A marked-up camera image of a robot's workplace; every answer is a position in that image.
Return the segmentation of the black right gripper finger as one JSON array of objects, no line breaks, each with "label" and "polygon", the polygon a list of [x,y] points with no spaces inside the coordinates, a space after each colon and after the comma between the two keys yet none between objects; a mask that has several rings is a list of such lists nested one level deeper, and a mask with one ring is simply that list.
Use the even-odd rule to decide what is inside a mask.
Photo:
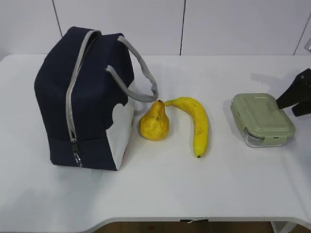
[{"label": "black right gripper finger", "polygon": [[311,100],[295,101],[292,112],[295,117],[305,116],[311,113]]},{"label": "black right gripper finger", "polygon": [[311,99],[311,69],[299,73],[289,88],[276,100],[279,109]]}]

